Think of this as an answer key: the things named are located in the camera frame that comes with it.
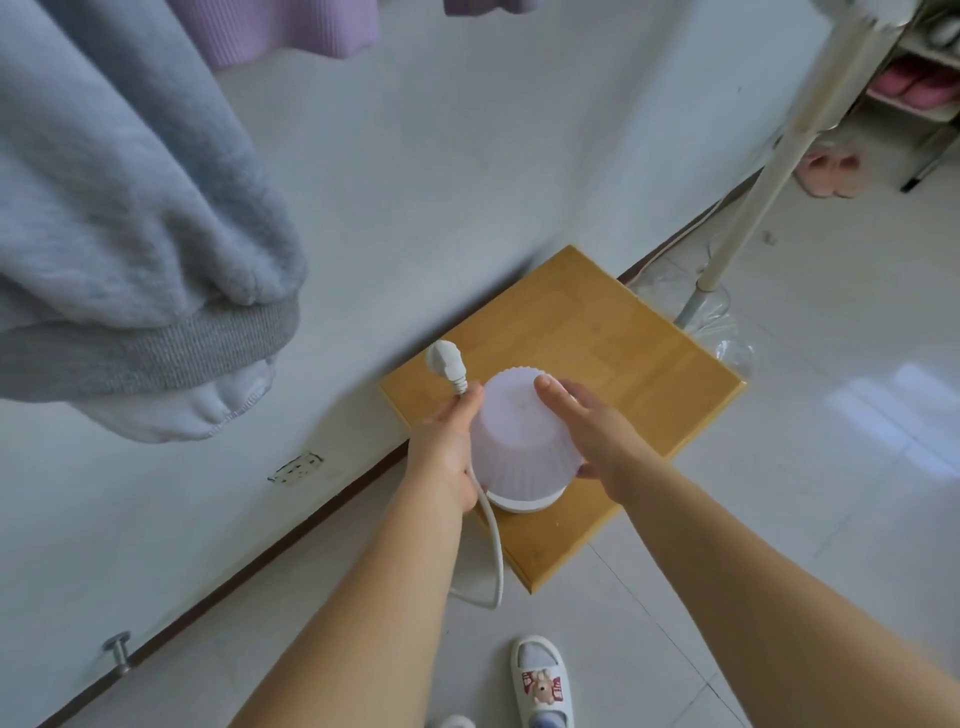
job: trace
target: pink slipper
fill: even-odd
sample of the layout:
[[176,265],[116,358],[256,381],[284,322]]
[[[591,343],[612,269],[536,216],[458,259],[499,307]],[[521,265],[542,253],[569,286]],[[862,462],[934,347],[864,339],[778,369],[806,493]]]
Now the pink slipper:
[[833,162],[828,149],[811,147],[793,174],[810,197],[823,198],[833,194]]
[[840,149],[833,153],[833,194],[837,197],[856,197],[863,189],[863,161],[860,153]]
[[938,68],[920,79],[903,94],[903,102],[914,109],[936,109],[960,97],[960,73]]
[[881,96],[900,96],[917,81],[937,70],[937,67],[920,56],[900,56],[874,79],[870,90]]

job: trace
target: purple sweater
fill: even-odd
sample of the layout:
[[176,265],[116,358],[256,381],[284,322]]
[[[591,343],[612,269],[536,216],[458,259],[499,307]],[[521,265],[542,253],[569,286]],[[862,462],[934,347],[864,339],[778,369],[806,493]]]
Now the purple sweater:
[[[211,68],[276,48],[344,59],[380,37],[376,0],[168,0]],[[529,12],[539,0],[444,0],[447,15]]]

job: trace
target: hanging clothes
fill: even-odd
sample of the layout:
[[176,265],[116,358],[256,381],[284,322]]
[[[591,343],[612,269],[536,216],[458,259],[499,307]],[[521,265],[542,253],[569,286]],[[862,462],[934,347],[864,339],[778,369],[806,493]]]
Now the hanging clothes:
[[0,3],[0,188],[2,398],[190,389],[297,329],[297,235],[164,3]]
[[205,440],[270,391],[276,370],[264,359],[191,389],[110,395],[70,402],[98,425],[140,443]]
[[[211,68],[249,63],[277,48],[345,59],[376,43],[376,0],[169,0]],[[538,0],[444,0],[448,15],[520,13]]]

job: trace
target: metal hook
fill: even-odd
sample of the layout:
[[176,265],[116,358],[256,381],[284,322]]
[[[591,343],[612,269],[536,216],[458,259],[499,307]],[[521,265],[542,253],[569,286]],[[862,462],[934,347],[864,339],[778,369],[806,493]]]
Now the metal hook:
[[114,668],[117,676],[123,677],[131,670],[130,654],[127,652],[127,642],[130,639],[130,632],[121,632],[114,635],[104,642],[104,652],[113,653],[113,662],[117,665]]

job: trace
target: left hand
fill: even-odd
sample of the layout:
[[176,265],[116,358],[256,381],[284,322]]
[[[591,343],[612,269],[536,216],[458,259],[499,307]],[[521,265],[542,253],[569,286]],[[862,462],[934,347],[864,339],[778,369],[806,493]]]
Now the left hand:
[[410,435],[406,479],[453,495],[464,513],[477,502],[467,475],[470,464],[470,423],[483,404],[483,387],[472,382],[467,391],[445,401],[432,417]]

